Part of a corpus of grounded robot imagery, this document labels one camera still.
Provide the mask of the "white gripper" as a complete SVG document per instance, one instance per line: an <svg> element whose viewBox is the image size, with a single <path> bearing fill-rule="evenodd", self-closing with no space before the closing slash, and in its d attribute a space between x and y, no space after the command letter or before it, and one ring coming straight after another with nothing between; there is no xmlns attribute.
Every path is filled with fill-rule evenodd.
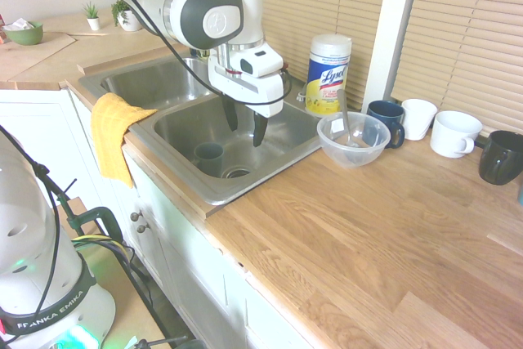
<svg viewBox="0 0 523 349"><path fill-rule="evenodd" d="M258 147L265 136L268 118L283 109L284 83L280 74L275 72L254 78L242 73L238 78L231 77L218 64L217 54L212 53L208 58L208 79L213 87L226 94L221 98L221 103L232 132L238 128L234 100L243 102L249 109L255 111L253 146Z"/></svg>

